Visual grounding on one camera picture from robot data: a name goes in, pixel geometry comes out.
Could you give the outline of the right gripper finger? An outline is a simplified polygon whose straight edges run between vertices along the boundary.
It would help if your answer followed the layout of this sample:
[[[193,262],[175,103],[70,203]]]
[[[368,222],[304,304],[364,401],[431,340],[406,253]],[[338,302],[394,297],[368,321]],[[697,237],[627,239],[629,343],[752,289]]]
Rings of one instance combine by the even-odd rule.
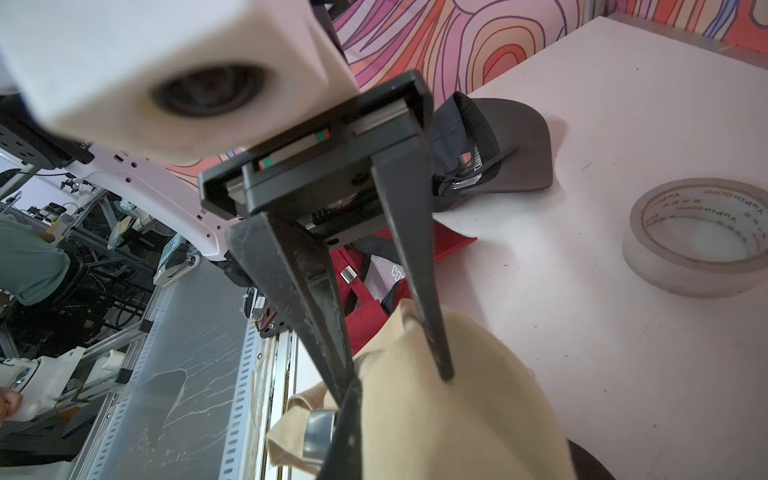
[[[337,412],[337,421],[317,480],[361,480],[362,462],[362,384],[355,379]]]

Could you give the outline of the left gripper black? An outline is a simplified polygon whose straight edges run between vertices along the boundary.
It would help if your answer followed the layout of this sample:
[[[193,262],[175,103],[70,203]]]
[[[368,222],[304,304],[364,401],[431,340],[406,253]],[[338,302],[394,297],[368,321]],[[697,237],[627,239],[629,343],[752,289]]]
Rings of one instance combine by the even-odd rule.
[[[454,368],[435,285],[432,94],[408,71],[199,177],[202,206],[240,222],[230,251],[302,341],[332,398],[356,378],[324,243],[388,229],[442,380]]]

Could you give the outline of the beige cap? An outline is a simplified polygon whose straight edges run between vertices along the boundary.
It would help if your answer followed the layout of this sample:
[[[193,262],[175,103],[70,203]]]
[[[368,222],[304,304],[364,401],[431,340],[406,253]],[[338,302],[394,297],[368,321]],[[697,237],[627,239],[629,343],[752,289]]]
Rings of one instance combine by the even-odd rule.
[[[355,357],[365,479],[573,479],[535,376],[471,318],[442,310],[454,377],[438,374],[406,299]]]

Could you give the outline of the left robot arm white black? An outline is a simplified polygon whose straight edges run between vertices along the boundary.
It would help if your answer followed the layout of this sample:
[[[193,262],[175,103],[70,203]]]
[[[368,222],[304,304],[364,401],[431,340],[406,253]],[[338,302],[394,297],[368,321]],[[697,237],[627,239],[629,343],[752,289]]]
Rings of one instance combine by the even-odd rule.
[[[196,188],[160,164],[45,131],[19,95],[1,99],[1,147],[65,168],[136,204],[264,291],[333,398],[355,374],[330,254],[388,229],[443,379],[454,374],[434,284],[433,99],[409,71],[202,172]]]

